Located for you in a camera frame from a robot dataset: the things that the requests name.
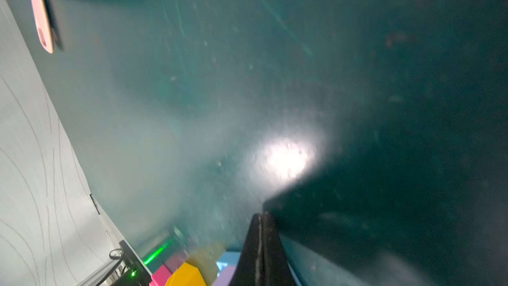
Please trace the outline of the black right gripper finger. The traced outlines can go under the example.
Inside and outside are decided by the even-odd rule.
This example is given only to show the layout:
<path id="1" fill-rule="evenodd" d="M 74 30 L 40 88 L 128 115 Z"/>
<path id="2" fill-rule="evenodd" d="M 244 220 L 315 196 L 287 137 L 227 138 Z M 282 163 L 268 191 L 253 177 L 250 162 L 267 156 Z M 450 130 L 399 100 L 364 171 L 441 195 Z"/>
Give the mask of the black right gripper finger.
<path id="1" fill-rule="evenodd" d="M 267 212 L 252 218 L 231 285 L 291 285 L 296 280 L 274 218 Z"/>

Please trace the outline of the purple lego brick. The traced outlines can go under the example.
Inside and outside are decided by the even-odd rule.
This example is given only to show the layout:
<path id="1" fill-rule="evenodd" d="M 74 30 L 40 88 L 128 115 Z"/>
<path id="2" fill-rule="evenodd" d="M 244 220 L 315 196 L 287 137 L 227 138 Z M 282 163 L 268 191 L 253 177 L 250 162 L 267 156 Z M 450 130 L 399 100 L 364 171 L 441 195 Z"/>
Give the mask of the purple lego brick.
<path id="1" fill-rule="evenodd" d="M 226 266 L 218 275 L 212 286 L 229 286 L 235 274 L 236 266 Z"/>

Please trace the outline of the yellow lego brick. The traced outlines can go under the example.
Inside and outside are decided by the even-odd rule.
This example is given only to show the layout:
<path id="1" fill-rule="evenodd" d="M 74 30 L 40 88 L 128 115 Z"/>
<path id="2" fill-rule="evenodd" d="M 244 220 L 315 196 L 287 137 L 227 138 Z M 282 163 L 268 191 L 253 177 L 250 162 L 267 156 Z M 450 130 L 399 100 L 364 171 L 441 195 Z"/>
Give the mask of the yellow lego brick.
<path id="1" fill-rule="evenodd" d="M 184 263 L 167 280 L 165 286 L 207 286 L 199 269 Z"/>

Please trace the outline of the pink lego brick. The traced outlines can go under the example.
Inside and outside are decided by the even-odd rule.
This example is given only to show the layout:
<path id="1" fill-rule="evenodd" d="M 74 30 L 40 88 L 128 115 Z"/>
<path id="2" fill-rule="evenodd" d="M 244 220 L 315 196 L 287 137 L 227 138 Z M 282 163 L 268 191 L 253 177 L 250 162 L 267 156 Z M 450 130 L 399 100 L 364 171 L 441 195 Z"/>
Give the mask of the pink lego brick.
<path id="1" fill-rule="evenodd" d="M 172 272 L 166 265 L 162 265 L 153 275 L 149 286 L 165 286 Z"/>

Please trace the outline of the pink plastic knife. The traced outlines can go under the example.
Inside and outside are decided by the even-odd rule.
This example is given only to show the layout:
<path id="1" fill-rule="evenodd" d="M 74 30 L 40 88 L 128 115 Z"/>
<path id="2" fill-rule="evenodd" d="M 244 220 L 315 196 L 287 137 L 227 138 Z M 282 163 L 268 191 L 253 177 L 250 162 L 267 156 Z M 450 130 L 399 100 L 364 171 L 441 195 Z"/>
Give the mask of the pink plastic knife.
<path id="1" fill-rule="evenodd" d="M 31 0 L 37 35 L 42 47 L 49 54 L 54 53 L 52 29 L 46 10 L 45 0 Z"/>

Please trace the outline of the light blue lego base plate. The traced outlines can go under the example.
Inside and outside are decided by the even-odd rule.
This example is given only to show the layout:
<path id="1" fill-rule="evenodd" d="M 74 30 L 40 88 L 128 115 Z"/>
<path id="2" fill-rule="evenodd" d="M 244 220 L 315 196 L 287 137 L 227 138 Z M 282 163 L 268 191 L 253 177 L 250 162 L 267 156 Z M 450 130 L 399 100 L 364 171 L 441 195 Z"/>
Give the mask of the light blue lego base plate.
<path id="1" fill-rule="evenodd" d="M 239 262 L 239 258 L 241 256 L 240 252 L 225 252 L 221 255 L 221 257 L 217 260 L 216 265 L 221 272 L 228 266 L 237 266 Z"/>

